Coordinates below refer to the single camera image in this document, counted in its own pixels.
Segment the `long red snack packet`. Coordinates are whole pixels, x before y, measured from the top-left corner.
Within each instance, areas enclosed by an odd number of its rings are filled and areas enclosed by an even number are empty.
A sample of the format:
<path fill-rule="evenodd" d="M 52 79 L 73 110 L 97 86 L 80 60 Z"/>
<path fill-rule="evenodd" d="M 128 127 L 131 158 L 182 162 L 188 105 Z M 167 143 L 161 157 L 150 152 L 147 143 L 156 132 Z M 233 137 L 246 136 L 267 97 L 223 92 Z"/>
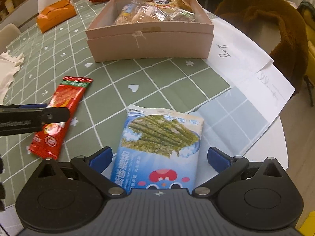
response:
<path fill-rule="evenodd" d="M 35 133 L 29 151 L 46 159 L 58 159 L 71 119 L 91 78 L 65 76 L 46 107 L 47 118 L 40 132 Z"/>

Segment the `blue seaweed snack packet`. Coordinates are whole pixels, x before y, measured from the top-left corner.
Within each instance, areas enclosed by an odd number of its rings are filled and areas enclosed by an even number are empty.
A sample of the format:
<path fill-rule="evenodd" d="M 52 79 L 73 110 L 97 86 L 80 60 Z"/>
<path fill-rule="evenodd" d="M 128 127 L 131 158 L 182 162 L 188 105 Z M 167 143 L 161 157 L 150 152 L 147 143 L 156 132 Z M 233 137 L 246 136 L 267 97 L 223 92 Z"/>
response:
<path fill-rule="evenodd" d="M 130 105 L 111 181 L 132 189 L 192 191 L 204 120 L 164 108 Z"/>

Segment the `clear waffle cookie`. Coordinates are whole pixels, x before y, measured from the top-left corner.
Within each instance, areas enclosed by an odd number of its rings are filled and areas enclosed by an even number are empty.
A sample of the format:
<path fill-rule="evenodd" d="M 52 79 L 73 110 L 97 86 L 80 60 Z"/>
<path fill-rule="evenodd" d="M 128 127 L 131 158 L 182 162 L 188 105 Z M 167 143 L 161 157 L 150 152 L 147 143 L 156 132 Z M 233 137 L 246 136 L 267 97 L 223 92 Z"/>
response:
<path fill-rule="evenodd" d="M 165 14 L 161 9 L 153 5 L 143 5 L 134 15 L 131 23 L 162 22 L 166 21 L 167 19 L 167 14 Z"/>

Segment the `small clear candy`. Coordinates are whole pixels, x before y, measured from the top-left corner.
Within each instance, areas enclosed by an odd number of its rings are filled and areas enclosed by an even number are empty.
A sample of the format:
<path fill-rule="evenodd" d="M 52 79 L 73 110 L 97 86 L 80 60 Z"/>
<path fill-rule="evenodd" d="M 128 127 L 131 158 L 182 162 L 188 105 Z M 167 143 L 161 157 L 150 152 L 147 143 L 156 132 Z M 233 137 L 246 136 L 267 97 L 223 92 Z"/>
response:
<path fill-rule="evenodd" d="M 195 22 L 196 17 L 192 12 L 180 8 L 172 8 L 171 12 L 169 12 L 168 15 L 168 21 Z"/>

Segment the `yellow panda snack packet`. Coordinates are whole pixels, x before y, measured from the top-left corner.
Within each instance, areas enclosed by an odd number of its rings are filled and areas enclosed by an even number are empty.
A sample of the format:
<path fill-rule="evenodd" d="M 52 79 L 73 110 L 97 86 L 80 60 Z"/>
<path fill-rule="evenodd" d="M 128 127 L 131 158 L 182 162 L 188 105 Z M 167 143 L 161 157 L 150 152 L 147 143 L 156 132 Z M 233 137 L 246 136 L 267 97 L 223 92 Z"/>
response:
<path fill-rule="evenodd" d="M 155 6 L 165 12 L 181 9 L 193 13 L 193 9 L 185 0 L 150 0 L 145 4 Z"/>

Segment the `clear egg roll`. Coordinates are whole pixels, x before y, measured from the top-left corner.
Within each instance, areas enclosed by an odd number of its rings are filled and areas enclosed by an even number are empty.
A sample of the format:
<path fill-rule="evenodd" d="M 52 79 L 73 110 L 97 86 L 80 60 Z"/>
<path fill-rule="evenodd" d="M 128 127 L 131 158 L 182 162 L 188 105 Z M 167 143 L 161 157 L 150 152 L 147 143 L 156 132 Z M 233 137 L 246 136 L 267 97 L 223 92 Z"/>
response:
<path fill-rule="evenodd" d="M 123 25 L 126 23 L 130 23 L 138 10 L 139 10 L 139 3 L 137 2 L 131 2 L 125 5 L 121 13 L 116 18 L 114 25 Z"/>

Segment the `green checkered table mat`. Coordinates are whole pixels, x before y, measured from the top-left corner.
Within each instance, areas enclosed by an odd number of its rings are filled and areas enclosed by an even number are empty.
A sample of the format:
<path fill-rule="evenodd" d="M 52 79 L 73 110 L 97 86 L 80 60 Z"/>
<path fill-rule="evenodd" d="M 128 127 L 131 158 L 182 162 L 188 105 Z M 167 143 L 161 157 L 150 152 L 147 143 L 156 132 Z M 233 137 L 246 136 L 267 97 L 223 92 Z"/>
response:
<path fill-rule="evenodd" d="M 85 29 L 103 8 L 76 3 L 77 16 L 42 34 L 25 30 L 9 46 L 12 56 L 25 55 L 5 95 L 6 104 L 48 103 L 66 75 L 92 78 L 62 143 L 60 161 L 90 155 L 101 147 L 118 148 L 130 104 L 197 113 L 205 119 L 203 139 L 243 154 L 269 127 L 249 99 L 221 71 L 238 65 L 260 70 L 270 58 L 242 32 L 216 16 L 214 41 L 206 60 L 135 59 L 96 63 Z"/>

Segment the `white cloth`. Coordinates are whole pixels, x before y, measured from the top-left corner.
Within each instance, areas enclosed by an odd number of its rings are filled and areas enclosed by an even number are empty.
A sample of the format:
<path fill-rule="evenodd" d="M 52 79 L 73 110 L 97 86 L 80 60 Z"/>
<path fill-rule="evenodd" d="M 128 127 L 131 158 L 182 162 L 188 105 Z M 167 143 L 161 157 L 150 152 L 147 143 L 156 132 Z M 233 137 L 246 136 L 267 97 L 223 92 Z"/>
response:
<path fill-rule="evenodd" d="M 0 102 L 4 103 L 5 96 L 10 84 L 14 80 L 14 75 L 20 70 L 25 56 L 20 53 L 18 56 L 11 56 L 8 52 L 1 53 L 0 64 Z"/>

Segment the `white dining chair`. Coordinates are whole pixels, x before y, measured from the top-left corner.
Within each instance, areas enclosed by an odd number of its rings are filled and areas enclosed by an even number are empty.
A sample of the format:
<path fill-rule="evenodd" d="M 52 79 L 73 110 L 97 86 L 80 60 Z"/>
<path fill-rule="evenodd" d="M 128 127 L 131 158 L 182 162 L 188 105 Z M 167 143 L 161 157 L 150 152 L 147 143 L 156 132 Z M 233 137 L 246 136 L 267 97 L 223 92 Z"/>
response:
<path fill-rule="evenodd" d="M 9 23 L 3 29 L 0 30 L 0 52 L 6 52 L 7 46 L 21 35 L 19 28 Z"/>

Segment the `orange tissue box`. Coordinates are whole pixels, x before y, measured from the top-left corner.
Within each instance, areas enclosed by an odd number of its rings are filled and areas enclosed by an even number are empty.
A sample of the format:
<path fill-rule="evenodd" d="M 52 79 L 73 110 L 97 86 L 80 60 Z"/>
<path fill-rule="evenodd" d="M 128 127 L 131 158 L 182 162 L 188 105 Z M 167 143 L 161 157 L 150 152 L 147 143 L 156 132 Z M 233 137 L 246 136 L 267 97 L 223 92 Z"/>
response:
<path fill-rule="evenodd" d="M 37 7 L 36 22 L 42 34 L 77 15 L 71 0 L 37 0 Z"/>

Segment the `white paper sheets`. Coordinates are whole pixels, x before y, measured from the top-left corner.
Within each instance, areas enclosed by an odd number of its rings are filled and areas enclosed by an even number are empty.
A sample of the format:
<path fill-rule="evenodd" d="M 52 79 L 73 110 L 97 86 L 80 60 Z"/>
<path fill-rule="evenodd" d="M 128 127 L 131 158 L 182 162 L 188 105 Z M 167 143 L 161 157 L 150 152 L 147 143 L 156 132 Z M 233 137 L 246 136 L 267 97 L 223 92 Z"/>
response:
<path fill-rule="evenodd" d="M 207 12 L 214 39 L 207 62 L 269 122 L 279 116 L 295 89 L 273 65 L 273 59 L 243 32 Z"/>

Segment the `beige chair with coat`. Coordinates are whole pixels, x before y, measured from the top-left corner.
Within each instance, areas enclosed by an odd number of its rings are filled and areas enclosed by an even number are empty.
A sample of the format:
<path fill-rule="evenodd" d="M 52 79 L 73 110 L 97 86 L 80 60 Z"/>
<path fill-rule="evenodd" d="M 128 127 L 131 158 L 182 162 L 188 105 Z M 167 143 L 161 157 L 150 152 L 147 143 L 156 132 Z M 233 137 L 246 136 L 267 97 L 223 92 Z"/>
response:
<path fill-rule="evenodd" d="M 268 22 L 260 19 L 255 20 L 251 24 L 248 37 L 260 46 L 267 54 L 270 54 L 281 42 L 278 25 L 274 22 Z"/>

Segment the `pink cardboard box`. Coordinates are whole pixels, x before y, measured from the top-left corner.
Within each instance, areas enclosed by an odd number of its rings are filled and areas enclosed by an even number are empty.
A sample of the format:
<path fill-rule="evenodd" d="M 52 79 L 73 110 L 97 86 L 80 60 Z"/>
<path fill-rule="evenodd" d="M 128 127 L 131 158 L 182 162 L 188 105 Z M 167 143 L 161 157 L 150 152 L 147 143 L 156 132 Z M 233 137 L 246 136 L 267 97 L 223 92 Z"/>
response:
<path fill-rule="evenodd" d="M 132 0 L 110 0 L 85 31 L 95 62 L 141 58 L 206 59 L 214 38 L 214 24 L 197 0 L 184 1 L 192 8 L 195 22 L 115 25 L 123 7 Z"/>

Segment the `yellow jacket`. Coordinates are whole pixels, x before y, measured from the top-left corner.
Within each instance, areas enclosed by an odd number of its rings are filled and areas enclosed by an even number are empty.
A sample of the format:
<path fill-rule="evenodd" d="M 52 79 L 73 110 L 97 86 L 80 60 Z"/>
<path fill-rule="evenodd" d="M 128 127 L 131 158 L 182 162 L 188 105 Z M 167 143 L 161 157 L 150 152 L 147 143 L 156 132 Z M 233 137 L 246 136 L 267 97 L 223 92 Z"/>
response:
<path fill-rule="evenodd" d="M 306 76 L 314 84 L 314 73 L 315 73 L 315 21 L 314 21 L 314 6 L 306 1 L 303 0 L 299 7 L 298 12 L 301 14 L 307 31 L 307 40 L 308 40 L 308 50 L 309 50 L 309 60 L 308 60 L 308 67 Z"/>

